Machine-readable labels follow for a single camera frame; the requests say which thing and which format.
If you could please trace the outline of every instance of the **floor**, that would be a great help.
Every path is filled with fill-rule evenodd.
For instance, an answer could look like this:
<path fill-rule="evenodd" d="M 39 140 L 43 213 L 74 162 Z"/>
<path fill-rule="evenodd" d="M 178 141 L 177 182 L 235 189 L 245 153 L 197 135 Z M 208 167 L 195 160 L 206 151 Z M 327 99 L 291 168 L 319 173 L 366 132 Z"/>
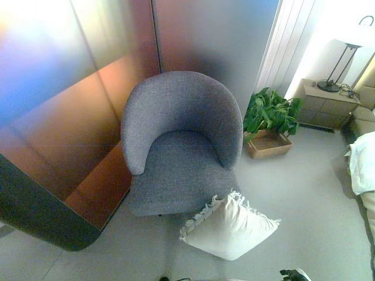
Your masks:
<path fill-rule="evenodd" d="M 313 281 L 372 280 L 370 236 L 363 206 L 350 190 L 340 132 L 300 128 L 288 154 L 236 167 L 252 207 L 282 219 L 264 242 L 227 262 L 181 242 L 191 214 L 134 217 L 127 200 L 103 234 L 81 252 L 66 252 L 13 231 L 0 238 L 0 280 L 280 281 L 281 269 L 302 268 Z"/>

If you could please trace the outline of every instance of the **wooden tray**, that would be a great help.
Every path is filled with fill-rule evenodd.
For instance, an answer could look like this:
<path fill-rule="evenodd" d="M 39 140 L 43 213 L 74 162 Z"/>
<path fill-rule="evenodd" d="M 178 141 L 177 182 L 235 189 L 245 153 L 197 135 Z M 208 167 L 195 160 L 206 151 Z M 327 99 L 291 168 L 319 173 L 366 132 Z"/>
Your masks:
<path fill-rule="evenodd" d="M 252 158 L 260 159 L 285 154 L 292 148 L 293 143 L 283 134 L 262 130 L 244 145 Z"/>

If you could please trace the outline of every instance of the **white curtain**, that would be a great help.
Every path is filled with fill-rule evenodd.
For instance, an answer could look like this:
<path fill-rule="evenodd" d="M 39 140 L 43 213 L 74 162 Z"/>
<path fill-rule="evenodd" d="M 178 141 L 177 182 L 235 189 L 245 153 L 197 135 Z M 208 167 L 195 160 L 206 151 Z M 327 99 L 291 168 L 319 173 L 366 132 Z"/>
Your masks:
<path fill-rule="evenodd" d="M 320 14 L 321 0 L 281 0 L 254 92 L 271 87 L 284 96 Z"/>

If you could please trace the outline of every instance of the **potted plant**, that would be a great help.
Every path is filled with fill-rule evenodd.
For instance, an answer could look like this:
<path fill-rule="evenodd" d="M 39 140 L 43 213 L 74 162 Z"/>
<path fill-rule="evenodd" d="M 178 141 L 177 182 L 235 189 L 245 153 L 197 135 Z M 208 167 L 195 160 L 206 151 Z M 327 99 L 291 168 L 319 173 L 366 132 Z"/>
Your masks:
<path fill-rule="evenodd" d="M 244 143 L 250 155 L 262 158 L 287 153 L 292 145 L 287 137 L 296 134 L 298 122 L 295 117 L 301 108 L 301 99 L 286 100 L 269 88 L 252 95 L 243 123 Z"/>

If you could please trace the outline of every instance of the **gray armchair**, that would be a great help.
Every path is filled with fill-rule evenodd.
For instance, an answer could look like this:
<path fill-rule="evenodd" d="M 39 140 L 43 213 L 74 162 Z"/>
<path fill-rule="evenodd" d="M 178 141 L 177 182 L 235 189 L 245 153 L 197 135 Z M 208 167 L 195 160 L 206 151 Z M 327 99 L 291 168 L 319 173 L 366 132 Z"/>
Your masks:
<path fill-rule="evenodd" d="M 215 194 L 239 190 L 232 168 L 242 138 L 238 105 L 218 81 L 171 71 L 138 84 L 121 123 L 122 150 L 133 175 L 132 212 L 199 211 Z"/>

